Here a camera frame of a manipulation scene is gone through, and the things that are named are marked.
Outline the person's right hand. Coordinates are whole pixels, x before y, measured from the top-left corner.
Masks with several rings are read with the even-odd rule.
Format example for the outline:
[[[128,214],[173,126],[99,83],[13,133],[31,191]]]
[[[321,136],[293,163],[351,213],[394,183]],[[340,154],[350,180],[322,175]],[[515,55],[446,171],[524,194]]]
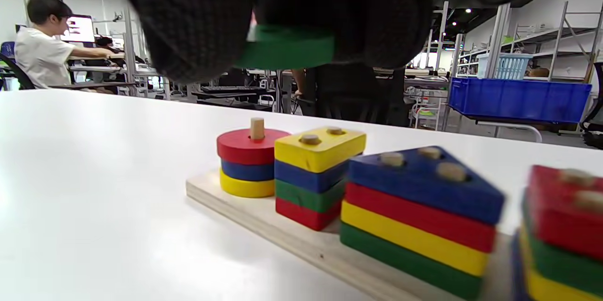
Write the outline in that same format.
[[[517,0],[471,0],[493,7]],[[181,83],[207,82],[249,50],[252,18],[271,32],[334,45],[325,63],[396,69],[427,41],[433,0],[129,0],[154,67]]]

